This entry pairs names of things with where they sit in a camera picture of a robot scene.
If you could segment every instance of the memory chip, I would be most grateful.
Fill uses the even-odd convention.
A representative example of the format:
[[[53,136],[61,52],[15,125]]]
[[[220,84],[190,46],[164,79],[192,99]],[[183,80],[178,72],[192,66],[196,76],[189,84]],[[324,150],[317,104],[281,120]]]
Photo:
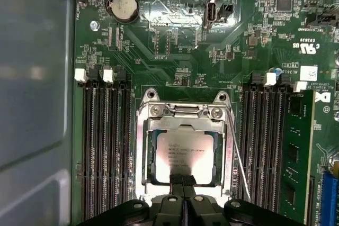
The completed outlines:
[[[248,43],[248,46],[257,46],[258,37],[248,37],[247,43]]]
[[[292,0],[276,0],[276,10],[290,12],[292,10]]]
[[[291,97],[290,101],[290,113],[293,115],[301,115],[302,114],[302,100],[299,96]]]
[[[193,175],[197,184],[210,184],[213,142],[211,135],[189,127],[160,133],[155,159],[156,179],[161,183],[169,183],[170,174]]]
[[[255,58],[256,57],[256,50],[247,50],[246,56],[248,56],[250,58]]]
[[[288,144],[287,155],[291,161],[297,163],[299,158],[299,149],[293,144]]]
[[[228,60],[234,59],[234,52],[233,51],[227,52],[226,59]]]
[[[294,205],[296,201],[296,190],[289,184],[286,184],[286,200],[291,205]]]

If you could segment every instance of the motherboard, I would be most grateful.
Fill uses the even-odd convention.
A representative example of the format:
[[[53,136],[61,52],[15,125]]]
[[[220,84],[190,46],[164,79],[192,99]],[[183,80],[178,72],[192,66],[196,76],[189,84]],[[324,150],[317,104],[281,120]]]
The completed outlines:
[[[192,175],[339,225],[339,0],[75,0],[72,225]]]

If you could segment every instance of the blue connector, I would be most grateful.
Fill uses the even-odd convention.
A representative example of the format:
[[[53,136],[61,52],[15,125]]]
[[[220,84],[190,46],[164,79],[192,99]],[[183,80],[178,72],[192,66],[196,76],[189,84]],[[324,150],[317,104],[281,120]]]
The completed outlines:
[[[336,226],[338,179],[330,173],[323,175],[320,226]]]

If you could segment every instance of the cpu socket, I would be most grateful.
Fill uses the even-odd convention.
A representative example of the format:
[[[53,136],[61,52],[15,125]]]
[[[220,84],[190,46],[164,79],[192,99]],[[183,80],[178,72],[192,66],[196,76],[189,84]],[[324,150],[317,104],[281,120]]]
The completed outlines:
[[[197,194],[224,205],[233,164],[229,121],[234,115],[224,91],[210,103],[186,103],[161,101],[154,88],[146,90],[137,111],[136,197],[151,205],[170,192],[170,174],[193,175]]]

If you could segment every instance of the cable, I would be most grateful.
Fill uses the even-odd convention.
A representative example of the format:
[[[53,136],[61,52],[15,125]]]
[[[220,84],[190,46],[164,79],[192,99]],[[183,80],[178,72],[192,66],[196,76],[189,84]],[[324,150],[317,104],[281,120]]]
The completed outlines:
[[[245,176],[244,166],[243,166],[242,159],[240,157],[240,152],[239,152],[238,143],[237,143],[237,137],[235,135],[235,127],[234,127],[234,124],[233,124],[233,119],[232,119],[232,115],[231,115],[231,109],[230,108],[226,108],[226,113],[227,113],[228,122],[229,122],[229,125],[230,125],[232,137],[233,137],[233,143],[234,143],[237,155],[238,155],[238,160],[239,160],[239,164],[240,164],[240,170],[242,172],[242,177],[243,177],[243,181],[244,181],[245,193],[247,195],[247,201],[251,202],[251,196],[249,194],[249,189],[248,189],[248,184],[247,184],[247,180],[246,180],[246,176]]]

